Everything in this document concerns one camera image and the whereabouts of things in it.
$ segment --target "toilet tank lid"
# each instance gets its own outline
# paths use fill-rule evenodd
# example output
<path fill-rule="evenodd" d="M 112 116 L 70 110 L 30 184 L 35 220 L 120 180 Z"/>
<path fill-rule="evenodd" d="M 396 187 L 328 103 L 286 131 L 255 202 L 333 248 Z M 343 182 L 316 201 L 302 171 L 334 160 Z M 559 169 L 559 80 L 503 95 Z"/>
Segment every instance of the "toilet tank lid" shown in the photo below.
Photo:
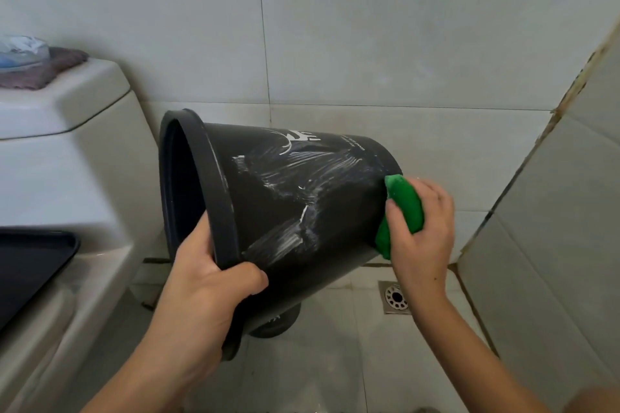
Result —
<path fill-rule="evenodd" d="M 118 64 L 93 58 L 62 72 L 41 90 L 0 88 L 0 140 L 71 130 L 129 90 Z"/>

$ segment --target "trash can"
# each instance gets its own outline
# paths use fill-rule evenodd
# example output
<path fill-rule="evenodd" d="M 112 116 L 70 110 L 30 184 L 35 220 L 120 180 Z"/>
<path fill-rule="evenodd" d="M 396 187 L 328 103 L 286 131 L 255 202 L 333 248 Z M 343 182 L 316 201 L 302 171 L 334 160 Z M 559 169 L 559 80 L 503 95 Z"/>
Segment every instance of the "trash can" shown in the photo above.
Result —
<path fill-rule="evenodd" d="M 237 307 L 225 360 L 243 333 L 289 310 L 294 321 L 299 302 L 368 260 L 383 179 L 401 173 L 367 137 L 209 124 L 189 109 L 164 116 L 159 169 L 171 258 L 206 210 L 218 267 L 251 261 L 269 276 Z"/>

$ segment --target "person's left hand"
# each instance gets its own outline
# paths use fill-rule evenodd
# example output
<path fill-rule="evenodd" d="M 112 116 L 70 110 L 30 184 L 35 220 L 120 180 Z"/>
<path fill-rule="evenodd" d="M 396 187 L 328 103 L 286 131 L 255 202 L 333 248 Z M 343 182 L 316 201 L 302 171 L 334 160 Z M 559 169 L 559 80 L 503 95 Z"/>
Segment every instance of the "person's left hand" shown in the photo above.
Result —
<path fill-rule="evenodd" d="M 204 213 L 177 250 L 151 326 L 135 353 L 176 379 L 179 389 L 191 388 L 217 367 L 235 307 L 269 284 L 253 263 L 220 270 L 212 248 Z"/>

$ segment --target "brown towel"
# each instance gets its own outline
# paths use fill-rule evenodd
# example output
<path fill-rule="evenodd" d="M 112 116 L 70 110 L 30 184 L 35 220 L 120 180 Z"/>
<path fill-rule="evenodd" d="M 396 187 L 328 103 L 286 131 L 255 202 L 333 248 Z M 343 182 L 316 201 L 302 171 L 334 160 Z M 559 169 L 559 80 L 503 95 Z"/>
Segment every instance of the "brown towel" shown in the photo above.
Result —
<path fill-rule="evenodd" d="M 0 88 L 21 88 L 41 90 L 61 72 L 82 64 L 88 54 L 80 49 L 51 47 L 50 60 L 41 65 L 30 67 L 19 72 L 0 73 Z"/>

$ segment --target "forearm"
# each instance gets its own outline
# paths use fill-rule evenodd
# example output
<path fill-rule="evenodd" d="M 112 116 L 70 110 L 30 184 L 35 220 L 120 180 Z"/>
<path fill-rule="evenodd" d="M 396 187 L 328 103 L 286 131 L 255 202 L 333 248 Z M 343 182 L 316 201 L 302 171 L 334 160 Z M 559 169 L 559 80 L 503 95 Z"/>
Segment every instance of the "forearm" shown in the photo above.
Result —
<path fill-rule="evenodd" d="M 442 290 L 408 299 L 415 323 L 472 413 L 549 413 L 519 385 L 467 325 Z"/>
<path fill-rule="evenodd" d="M 173 413 L 185 392 L 170 373 L 154 368 L 138 347 L 81 413 Z"/>

